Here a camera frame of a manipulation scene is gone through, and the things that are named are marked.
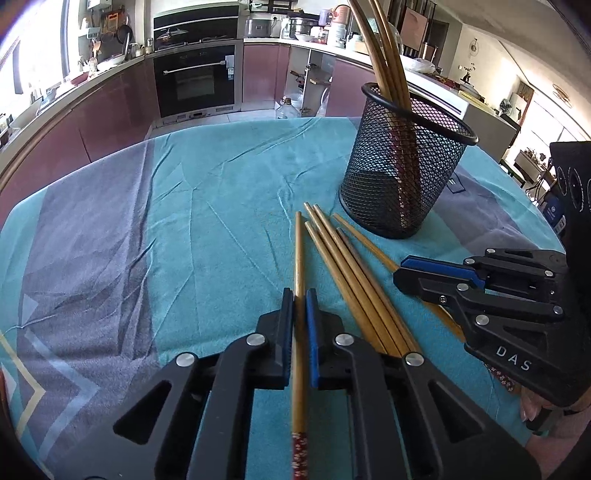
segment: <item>ceiling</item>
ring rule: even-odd
[[[438,0],[462,23],[497,39],[536,89],[552,84],[571,99],[565,111],[591,135],[591,58],[546,0]]]

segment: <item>kitchen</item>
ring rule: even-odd
[[[292,11],[290,2],[180,7],[137,0],[130,8],[103,1],[89,0],[91,10],[83,3],[77,12],[70,3],[65,37],[77,51],[69,55],[69,81],[14,115],[0,150],[2,222],[20,200],[83,166],[80,154],[92,162],[175,129],[273,118],[284,97],[304,117],[359,117],[361,86],[375,81],[359,37],[343,48],[356,32],[347,6],[330,12],[316,5],[310,9],[318,14],[308,14]],[[312,33],[320,39],[310,41]],[[500,159],[512,127],[430,77],[405,74],[413,92],[463,118],[480,147]]]

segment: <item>yellow chevron line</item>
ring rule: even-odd
[[[33,395],[29,399],[25,409],[22,411],[21,417],[18,419],[16,434],[17,438],[20,440],[22,434],[25,432],[25,428],[27,427],[27,422],[37,408],[37,404],[41,401],[43,395],[45,395],[45,389],[39,384],[37,380],[35,380],[29,370],[27,370],[27,367],[25,367],[25,365],[21,362],[21,359],[17,357],[17,353],[12,349],[10,343],[8,343],[2,332],[0,332],[0,345],[4,347],[17,370],[21,373],[22,377],[33,388]]]

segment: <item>oven window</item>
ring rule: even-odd
[[[202,67],[195,71],[185,70],[175,74],[177,100],[187,100],[215,94],[213,67]]]

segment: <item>light blue chevron line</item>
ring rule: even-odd
[[[58,415],[47,430],[43,442],[41,442],[41,446],[39,447],[39,458],[44,462],[62,431],[74,419],[76,414],[90,401],[90,399],[95,396],[96,392],[99,390],[99,386],[80,375],[70,365],[56,357],[52,351],[39,340],[31,329],[27,329],[25,332],[25,338],[31,342],[35,350],[37,350],[37,352],[39,352],[53,368],[80,388],[80,393],[78,393],[78,395],[73,398],[68,405],[66,405],[66,408],[64,408],[64,410]]]

